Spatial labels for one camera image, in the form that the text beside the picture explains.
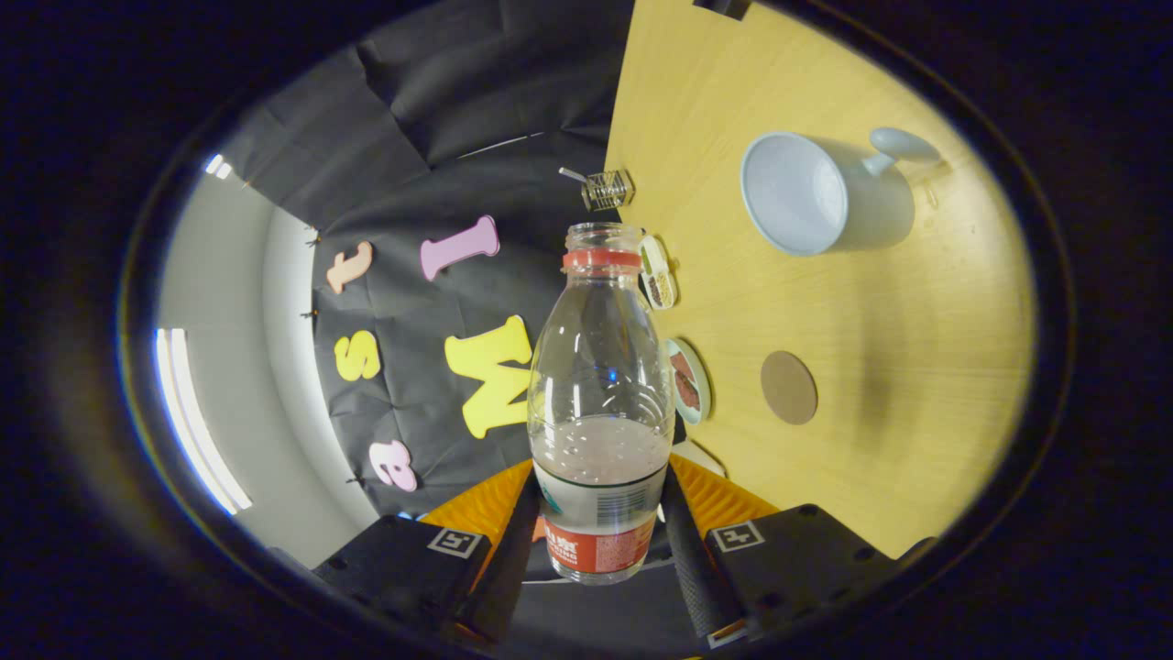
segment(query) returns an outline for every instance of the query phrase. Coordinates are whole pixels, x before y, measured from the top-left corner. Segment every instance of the fluorescent light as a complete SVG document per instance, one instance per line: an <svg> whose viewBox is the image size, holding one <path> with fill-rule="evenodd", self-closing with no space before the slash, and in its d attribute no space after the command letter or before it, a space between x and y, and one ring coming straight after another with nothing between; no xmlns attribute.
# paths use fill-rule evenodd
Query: fluorescent light
<svg viewBox="0 0 1173 660"><path fill-rule="evenodd" d="M222 162L224 162L224 156L216 154L216 156L212 157L212 161L208 163L208 166L204 168L204 171L208 173L216 171L216 168L218 168Z"/></svg>
<svg viewBox="0 0 1173 660"><path fill-rule="evenodd" d="M252 501L244 495L244 489L237 483L236 477L228 470L224 458L221 457L212 442L212 436L208 433L208 424L199 411L199 402L196 400L196 387L191 381L191 366L188 361L188 338L183 328L171 329L171 359L175 366L175 385L179 393L179 407L183 409L183 417L191 427L191 433L196 437L196 447L199 454L208 462L216 482L224 488L232 502L239 509L252 506Z"/></svg>
<svg viewBox="0 0 1173 660"><path fill-rule="evenodd" d="M183 410L179 408L179 397L175 393L175 379L171 374L171 349L167 341L167 329L158 329L155 333L155 361L158 363L158 380L163 387L163 400L167 402L167 411L171 416L171 428L175 429L175 435L179 438L179 447L183 448L183 454L187 455L188 462L196 470L196 476L203 482L204 488L212 494L216 502L229 513L236 513L236 508L232 506L228 494L212 478L208 464L204 463L204 460L199 456L199 451L196 450L196 443L191 438L188 421L183 417Z"/></svg>

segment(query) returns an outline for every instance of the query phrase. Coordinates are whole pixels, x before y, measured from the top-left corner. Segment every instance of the black fabric backdrop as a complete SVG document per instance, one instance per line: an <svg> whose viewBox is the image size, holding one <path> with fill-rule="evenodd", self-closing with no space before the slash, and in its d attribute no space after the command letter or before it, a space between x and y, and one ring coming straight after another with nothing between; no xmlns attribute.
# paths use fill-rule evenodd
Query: black fabric backdrop
<svg viewBox="0 0 1173 660"><path fill-rule="evenodd" d="M290 82L225 147L245 181L319 230L307 304L323 394L380 513L426 513L529 457L522 424L469 434L461 407L481 382L449 370L443 342L516 313L533 346L564 283L567 227L618 220L588 213L557 170L602 170L630 18L630 2L440 2ZM420 244L486 213L500 252L425 279ZM360 240L372 265L335 294L326 270ZM333 348L358 329L375 336L382 370L350 383ZM393 440L411 451L414 492L369 464L371 443Z"/></svg>

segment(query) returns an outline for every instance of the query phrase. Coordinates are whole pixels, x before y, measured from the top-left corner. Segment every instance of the water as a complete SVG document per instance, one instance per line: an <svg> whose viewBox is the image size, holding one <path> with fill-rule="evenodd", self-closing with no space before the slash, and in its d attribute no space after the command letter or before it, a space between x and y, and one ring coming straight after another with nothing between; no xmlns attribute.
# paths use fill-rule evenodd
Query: water
<svg viewBox="0 0 1173 660"><path fill-rule="evenodd" d="M534 458L545 471L578 484L635 482L663 468L672 450L672 427L666 424L657 433L621 417L585 417L543 430L531 440Z"/></svg>

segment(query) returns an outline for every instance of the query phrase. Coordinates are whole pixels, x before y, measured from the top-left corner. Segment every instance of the bottle label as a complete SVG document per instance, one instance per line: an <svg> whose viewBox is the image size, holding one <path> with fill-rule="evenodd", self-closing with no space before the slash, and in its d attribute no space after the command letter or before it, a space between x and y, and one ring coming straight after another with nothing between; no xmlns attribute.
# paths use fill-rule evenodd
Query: bottle label
<svg viewBox="0 0 1173 660"><path fill-rule="evenodd" d="M647 553L667 464L626 484L591 487L560 479L534 464L547 506L547 546L560 564L583 573L611 573Z"/></svg>

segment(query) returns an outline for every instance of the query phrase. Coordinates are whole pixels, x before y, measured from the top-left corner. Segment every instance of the table surface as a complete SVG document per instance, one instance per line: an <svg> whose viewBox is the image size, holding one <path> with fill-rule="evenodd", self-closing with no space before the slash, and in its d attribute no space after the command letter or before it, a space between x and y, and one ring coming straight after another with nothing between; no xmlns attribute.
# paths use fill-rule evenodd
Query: table surface
<svg viewBox="0 0 1173 660"><path fill-rule="evenodd" d="M868 147L876 125L943 161L899 163L916 203L894 247L792 257L741 200L750 142L792 130ZM743 21L683 0L638 0L606 169L635 182L624 222L658 234L680 294L656 312L705 363L708 420L690 436L731 479L787 509L815 503L888 556L941 535L974 501L1016 429L1036 304L1016 217L977 154L924 100L784 14ZM760 368L809 368L819 408L773 416Z"/></svg>

